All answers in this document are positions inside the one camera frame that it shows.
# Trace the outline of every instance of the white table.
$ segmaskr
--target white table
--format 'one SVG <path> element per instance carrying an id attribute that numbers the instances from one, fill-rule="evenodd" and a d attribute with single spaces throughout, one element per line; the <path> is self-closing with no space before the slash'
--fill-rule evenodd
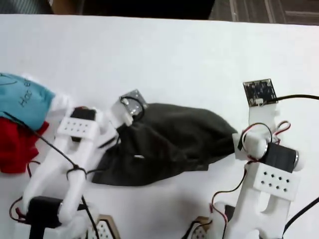
<path id="1" fill-rule="evenodd" d="M 107 109 L 138 88 L 149 102 L 212 110 L 237 130 L 247 126 L 242 82 L 272 78 L 278 96 L 319 95 L 319 27 L 119 17 L 0 15 L 0 72 L 29 73 L 80 105 Z M 287 100 L 277 121 L 292 128 L 285 145 L 307 159 L 290 215 L 319 196 L 319 102 Z M 52 139 L 51 127 L 46 137 Z M 43 160 L 48 150 L 39 142 Z M 145 187 L 90 184 L 85 194 L 112 215 L 123 239 L 179 239 L 214 192 L 242 176 L 234 156 L 208 172 L 186 172 Z M 26 175 L 0 175 L 0 233 L 10 238 L 8 208 Z M 225 195 L 235 202 L 238 192 Z M 296 221 L 285 239 L 316 238 L 319 206 Z"/>

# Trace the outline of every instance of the red cloth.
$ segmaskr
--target red cloth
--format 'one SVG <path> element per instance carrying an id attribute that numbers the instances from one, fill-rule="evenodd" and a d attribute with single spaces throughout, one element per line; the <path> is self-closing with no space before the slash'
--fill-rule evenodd
<path id="1" fill-rule="evenodd" d="M 42 135 L 49 127 L 44 122 L 37 131 Z M 24 173 L 26 164 L 39 152 L 35 147 L 38 137 L 22 125 L 0 117 L 0 171 L 2 173 Z"/>

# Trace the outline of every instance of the black cloth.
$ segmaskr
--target black cloth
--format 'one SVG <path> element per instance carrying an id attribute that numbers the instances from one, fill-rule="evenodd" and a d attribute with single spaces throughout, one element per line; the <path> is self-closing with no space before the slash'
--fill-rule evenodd
<path id="1" fill-rule="evenodd" d="M 105 171 L 95 173 L 94 183 L 142 186 L 208 170 L 234 152 L 236 130 L 208 110 L 150 104 L 141 120 L 118 132 L 121 143 L 105 152 L 98 166 Z"/>

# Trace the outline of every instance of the floor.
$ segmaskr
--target floor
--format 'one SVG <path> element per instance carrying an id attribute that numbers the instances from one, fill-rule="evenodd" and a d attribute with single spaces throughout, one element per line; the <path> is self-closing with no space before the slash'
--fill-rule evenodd
<path id="1" fill-rule="evenodd" d="M 319 25 L 319 0 L 216 0 L 209 20 Z"/>

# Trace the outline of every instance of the blue cloth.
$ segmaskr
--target blue cloth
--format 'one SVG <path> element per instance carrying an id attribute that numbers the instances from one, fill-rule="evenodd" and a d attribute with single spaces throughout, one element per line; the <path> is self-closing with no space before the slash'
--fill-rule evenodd
<path id="1" fill-rule="evenodd" d="M 44 123 L 54 94 L 47 88 L 23 77 L 0 73 L 0 117 L 3 111 L 38 130 Z"/>

